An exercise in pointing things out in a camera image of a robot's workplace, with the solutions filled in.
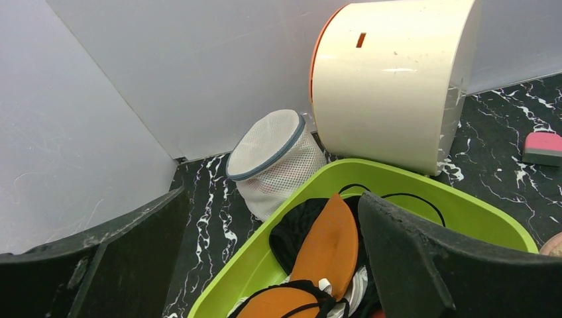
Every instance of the white panel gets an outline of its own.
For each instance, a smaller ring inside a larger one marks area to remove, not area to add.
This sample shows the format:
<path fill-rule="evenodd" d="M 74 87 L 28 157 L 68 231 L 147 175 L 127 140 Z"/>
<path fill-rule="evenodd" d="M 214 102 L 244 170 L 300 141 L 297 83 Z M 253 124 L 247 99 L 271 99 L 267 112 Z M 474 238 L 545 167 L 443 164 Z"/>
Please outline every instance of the white panel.
<path fill-rule="evenodd" d="M 188 159 L 232 150 L 271 111 L 309 113 L 314 43 L 347 3 L 48 2 L 168 153 Z M 561 71 L 561 9 L 559 0 L 484 0 L 469 92 Z"/>
<path fill-rule="evenodd" d="M 560 12 L 560 0 L 483 0 L 469 93 L 562 72 Z"/>
<path fill-rule="evenodd" d="M 136 209 L 174 170 L 44 1 L 0 4 L 0 253 Z"/>

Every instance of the black strap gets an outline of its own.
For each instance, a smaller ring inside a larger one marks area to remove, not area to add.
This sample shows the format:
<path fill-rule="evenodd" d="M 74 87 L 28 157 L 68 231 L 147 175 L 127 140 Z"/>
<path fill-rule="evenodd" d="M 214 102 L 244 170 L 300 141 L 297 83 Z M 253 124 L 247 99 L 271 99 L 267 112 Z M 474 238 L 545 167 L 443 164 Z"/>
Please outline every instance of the black strap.
<path fill-rule="evenodd" d="M 369 190 L 369 188 L 367 188 L 363 184 L 348 184 L 345 187 L 342 187 L 341 190 L 339 190 L 338 194 L 341 194 L 342 192 L 344 192 L 348 189 L 351 189 L 352 187 L 362 187 L 363 189 L 371 192 L 371 190 Z M 411 193 L 402 193 L 401 192 L 401 193 L 391 193 L 391 194 L 382 195 L 381 198 L 386 199 L 387 197 L 394 197 L 394 196 L 397 196 L 397 195 L 405 195 L 405 196 L 408 196 L 408 197 L 415 197 L 416 199 L 420 199 L 423 202 L 426 202 L 427 204 L 429 204 L 435 210 L 435 212 L 437 212 L 437 214 L 439 215 L 439 218 L 441 219 L 441 224 L 443 225 L 443 227 L 446 227 L 445 226 L 445 218 L 441 214 L 440 210 L 433 203 L 429 202 L 428 200 L 426 200 L 422 197 L 419 197 L 419 196 L 417 196 L 415 194 L 411 194 Z"/>
<path fill-rule="evenodd" d="M 345 187 L 342 187 L 341 190 L 339 190 L 338 194 L 341 194 L 345 190 L 351 189 L 352 187 L 362 187 L 363 189 L 370 192 L 370 190 L 366 186 L 364 186 L 363 184 L 348 184 Z"/>
<path fill-rule="evenodd" d="M 308 293 L 312 294 L 318 300 L 317 303 L 308 303 L 306 305 L 302 305 L 300 307 L 297 307 L 297 308 L 289 311 L 285 315 L 283 315 L 281 318 L 289 318 L 296 313 L 299 313 L 301 311 L 305 311 L 307 309 L 314 308 L 314 307 L 320 308 L 320 312 L 316 315 L 316 318 L 326 318 L 328 316 L 328 313 L 338 303 L 344 303 L 345 304 L 345 308 L 344 308 L 344 311 L 343 311 L 343 318 L 347 318 L 349 316 L 349 302 L 345 298 L 343 298 L 340 301 L 336 301 L 335 298 L 332 297 L 329 293 L 327 293 L 325 291 L 322 291 L 322 290 L 318 289 L 316 286 L 314 286 L 311 281 L 309 281 L 309 280 L 295 280 L 293 282 L 288 282 L 288 283 L 285 283 L 285 284 L 269 286 L 267 288 L 264 288 L 263 290 L 257 291 L 256 293 L 251 295 L 248 299 L 246 299 L 244 301 L 244 303 L 242 303 L 240 306 L 238 306 L 238 308 L 236 308 L 232 312 L 232 314 L 230 314 L 229 318 L 238 317 L 238 315 L 240 314 L 242 309 L 244 309 L 244 307 L 246 307 L 246 305 L 248 304 L 248 302 L 252 298 L 256 297 L 257 295 L 261 294 L 262 292 L 265 292 L 266 290 L 271 290 L 273 288 L 280 288 L 280 287 L 296 288 L 298 290 L 308 292 Z"/>
<path fill-rule="evenodd" d="M 416 199 L 420 199 L 423 202 L 426 202 L 427 204 L 429 204 L 435 210 L 435 212 L 437 212 L 437 214 L 439 215 L 439 218 L 441 219 L 441 224 L 443 225 L 443 227 L 446 227 L 445 226 L 445 218 L 443 217 L 443 215 L 441 214 L 439 209 L 433 203 L 429 202 L 428 200 L 426 200 L 422 197 L 419 197 L 419 196 L 417 196 L 415 194 L 411 194 L 411 193 L 391 193 L 391 194 L 381 195 L 380 197 L 383 198 L 383 199 L 386 199 L 387 197 L 394 197 L 394 196 L 397 196 L 397 195 L 405 195 L 407 197 L 415 197 Z"/>

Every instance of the green plastic basin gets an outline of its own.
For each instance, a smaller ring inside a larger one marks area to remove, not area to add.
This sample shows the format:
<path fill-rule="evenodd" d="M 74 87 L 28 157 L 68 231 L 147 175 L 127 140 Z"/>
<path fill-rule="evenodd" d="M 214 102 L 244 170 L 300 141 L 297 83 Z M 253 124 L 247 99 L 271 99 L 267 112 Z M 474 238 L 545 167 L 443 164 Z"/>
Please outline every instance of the green plastic basin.
<path fill-rule="evenodd" d="M 280 283 L 286 275 L 269 248 L 271 229 L 296 205 L 315 197 L 330 197 L 348 184 L 363 184 L 377 195 L 398 192 L 418 195 L 437 206 L 450 229 L 492 244 L 538 253 L 533 238 L 521 224 L 475 197 L 399 168 L 368 160 L 343 159 L 320 169 L 277 209 L 207 286 L 188 317 L 226 317 L 240 298 Z M 362 192 L 363 189 L 354 187 L 344 195 Z M 441 224 L 435 210 L 421 200 L 400 196 L 388 200 Z"/>

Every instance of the eraser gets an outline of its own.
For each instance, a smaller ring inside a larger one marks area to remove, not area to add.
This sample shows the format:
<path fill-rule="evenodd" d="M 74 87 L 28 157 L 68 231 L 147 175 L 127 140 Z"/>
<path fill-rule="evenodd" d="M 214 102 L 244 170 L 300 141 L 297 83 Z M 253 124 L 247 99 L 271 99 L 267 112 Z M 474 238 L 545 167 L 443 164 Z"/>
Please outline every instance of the eraser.
<path fill-rule="evenodd" d="M 562 137 L 552 132 L 531 132 L 523 146 L 523 162 L 562 166 Z"/>

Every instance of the black cord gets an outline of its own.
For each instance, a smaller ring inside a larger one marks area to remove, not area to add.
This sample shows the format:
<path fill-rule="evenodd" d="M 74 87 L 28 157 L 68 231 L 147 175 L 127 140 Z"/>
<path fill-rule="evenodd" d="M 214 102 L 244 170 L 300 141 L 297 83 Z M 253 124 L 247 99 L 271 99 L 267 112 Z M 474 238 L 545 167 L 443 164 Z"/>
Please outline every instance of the black cord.
<path fill-rule="evenodd" d="M 369 188 L 367 188 L 363 184 L 348 184 L 345 187 L 342 187 L 341 190 L 339 190 L 338 193 L 341 194 L 342 192 L 344 192 L 348 189 L 351 189 L 352 187 L 362 187 L 363 189 L 371 192 L 371 190 L 369 190 Z M 402 193 L 401 192 L 401 193 L 391 193 L 391 194 L 382 195 L 381 198 L 386 199 L 387 197 L 394 197 L 394 196 L 397 196 L 397 195 L 405 195 L 407 197 L 415 197 L 416 199 L 420 199 L 423 202 L 426 202 L 427 204 L 429 204 L 435 210 L 435 212 L 437 212 L 437 214 L 439 215 L 439 218 L 441 219 L 441 224 L 443 225 L 443 227 L 446 227 L 445 226 L 445 218 L 441 214 L 440 210 L 433 203 L 429 202 L 428 200 L 426 200 L 422 197 L 419 197 L 419 196 L 417 196 L 415 194 L 411 194 L 411 193 Z"/>
<path fill-rule="evenodd" d="M 288 318 L 288 317 L 291 317 L 291 316 L 293 316 L 293 315 L 295 315 L 295 314 L 297 314 L 301 311 L 305 311 L 307 309 L 311 309 L 311 308 L 314 308 L 314 307 L 320 307 L 320 303 L 309 303 L 309 304 L 306 304 L 306 305 L 302 305 L 300 307 L 297 307 L 297 308 L 289 311 L 285 315 L 281 316 L 281 318 Z"/>
<path fill-rule="evenodd" d="M 435 212 L 437 212 L 437 214 L 439 215 L 439 218 L 441 219 L 441 224 L 443 225 L 443 227 L 446 227 L 445 226 L 445 218 L 443 218 L 443 215 L 441 214 L 439 209 L 433 203 L 429 202 L 428 200 L 426 200 L 422 197 L 419 197 L 419 196 L 417 196 L 415 194 L 411 194 L 411 193 L 391 193 L 391 194 L 381 195 L 380 197 L 383 198 L 383 199 L 386 199 L 387 197 L 394 197 L 394 196 L 397 196 L 397 195 L 405 195 L 407 197 L 415 197 L 416 199 L 420 199 L 423 202 L 426 202 L 427 204 L 429 204 L 435 210 Z"/>
<path fill-rule="evenodd" d="M 370 190 L 366 186 L 364 186 L 363 184 L 348 184 L 345 187 L 342 187 L 341 190 L 339 190 L 338 194 L 341 194 L 345 190 L 351 189 L 352 187 L 362 187 L 363 189 L 370 192 Z"/>

